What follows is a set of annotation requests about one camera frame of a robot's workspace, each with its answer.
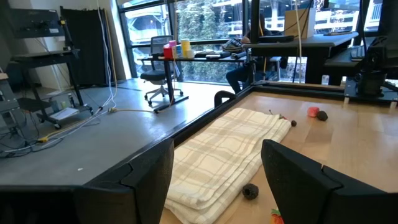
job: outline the red ball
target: red ball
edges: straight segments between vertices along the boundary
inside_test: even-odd
[[[317,116],[318,112],[319,112],[319,108],[316,106],[312,106],[312,107],[308,108],[307,114],[310,117],[314,118]]]

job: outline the folded towel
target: folded towel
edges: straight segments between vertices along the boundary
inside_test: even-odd
[[[290,122],[236,108],[175,150],[165,207],[183,223],[213,223],[261,165],[261,142],[280,142]]]

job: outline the person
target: person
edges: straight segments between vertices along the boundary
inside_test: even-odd
[[[267,30],[264,25],[264,16],[260,14],[260,26],[263,31],[263,35],[272,35],[271,31]],[[250,31],[242,38],[242,44],[250,43]],[[272,67],[267,59],[267,70]],[[256,59],[256,73],[255,80],[262,80],[264,75],[264,57],[257,57]],[[226,79],[234,90],[235,94],[238,94],[242,89],[239,82],[243,82],[243,88],[246,88],[250,83],[248,82],[249,75],[252,75],[252,68],[250,64],[245,63],[242,67],[232,70],[226,74]]]

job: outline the gray floor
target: gray floor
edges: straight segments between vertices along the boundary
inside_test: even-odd
[[[118,89],[115,99],[118,108],[137,110],[151,109],[144,100],[145,92],[159,87],[144,83],[140,79],[129,80],[119,86],[123,88]],[[175,87],[182,88],[185,95],[190,96],[190,99],[170,107],[163,113],[119,112],[105,114],[100,118],[100,124],[81,128],[66,137],[56,147],[24,157],[1,159],[0,184],[85,184],[178,124],[191,121],[211,109],[213,97],[217,91],[232,91],[228,86],[196,83],[176,83]],[[50,90],[41,91],[43,94],[50,92]],[[108,98],[109,89],[89,88],[82,90],[81,94],[85,103],[97,108],[96,103],[103,104]],[[68,101],[68,96],[63,94],[54,99]],[[153,100],[153,105],[167,102],[167,96],[165,99],[158,96]],[[84,112],[73,119],[62,122],[62,125],[67,127],[75,121],[89,117],[89,115],[88,112]],[[34,126],[30,118],[28,120],[30,136],[34,138]],[[41,136],[54,131],[50,123],[39,124],[38,128]]]

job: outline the wooden table surface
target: wooden table surface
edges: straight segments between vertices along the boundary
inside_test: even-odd
[[[326,122],[309,118],[307,109],[317,106],[327,112]],[[398,110],[388,107],[300,96],[251,93],[234,108],[282,114],[297,122],[283,145],[339,172],[386,192],[398,192]],[[251,183],[259,196],[247,201],[239,194],[215,223],[269,223],[276,203],[261,166]],[[181,223],[164,209],[162,224]]]

